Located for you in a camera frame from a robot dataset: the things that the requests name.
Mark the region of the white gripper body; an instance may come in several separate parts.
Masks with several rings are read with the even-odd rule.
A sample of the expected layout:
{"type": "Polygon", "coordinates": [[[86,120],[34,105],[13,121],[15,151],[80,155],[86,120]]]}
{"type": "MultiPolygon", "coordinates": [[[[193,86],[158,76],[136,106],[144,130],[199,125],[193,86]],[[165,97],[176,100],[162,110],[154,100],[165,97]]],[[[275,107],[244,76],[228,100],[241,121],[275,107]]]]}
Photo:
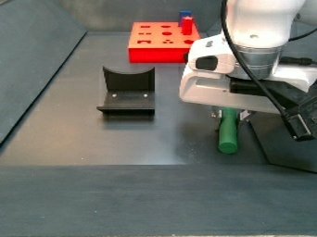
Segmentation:
{"type": "MultiPolygon", "coordinates": [[[[307,93],[317,81],[317,68],[279,64],[279,48],[239,47],[248,65],[261,82],[281,82],[307,93]]],[[[180,84],[180,98],[184,102],[211,106],[225,106],[252,111],[277,113],[277,108],[265,95],[253,90],[237,92],[231,83],[252,83],[252,79],[231,51],[223,34],[197,40],[189,52],[187,68],[180,84]]]]}

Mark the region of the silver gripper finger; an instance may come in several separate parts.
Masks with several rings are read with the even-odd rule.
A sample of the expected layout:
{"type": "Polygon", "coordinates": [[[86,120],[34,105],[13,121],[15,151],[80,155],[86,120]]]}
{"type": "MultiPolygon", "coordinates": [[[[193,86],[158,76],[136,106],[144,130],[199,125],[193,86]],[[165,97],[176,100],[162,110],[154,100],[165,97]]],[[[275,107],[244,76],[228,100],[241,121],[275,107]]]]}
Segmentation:
{"type": "Polygon", "coordinates": [[[252,112],[249,110],[243,110],[239,113],[239,122],[244,122],[252,115],[252,112]]]}
{"type": "Polygon", "coordinates": [[[223,122],[223,109],[219,106],[212,107],[211,117],[213,118],[215,130],[219,131],[223,122]]]}

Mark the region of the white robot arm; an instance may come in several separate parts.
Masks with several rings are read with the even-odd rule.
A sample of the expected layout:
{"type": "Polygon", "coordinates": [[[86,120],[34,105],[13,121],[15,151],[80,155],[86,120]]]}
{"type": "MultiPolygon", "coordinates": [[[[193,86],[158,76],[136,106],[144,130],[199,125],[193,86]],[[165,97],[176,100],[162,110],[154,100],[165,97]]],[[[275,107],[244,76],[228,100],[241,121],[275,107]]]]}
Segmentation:
{"type": "Polygon", "coordinates": [[[185,102],[279,113],[296,140],[317,137],[317,66],[280,59],[292,23],[317,25],[317,0],[224,0],[223,31],[196,41],[184,71],[185,102]]]}

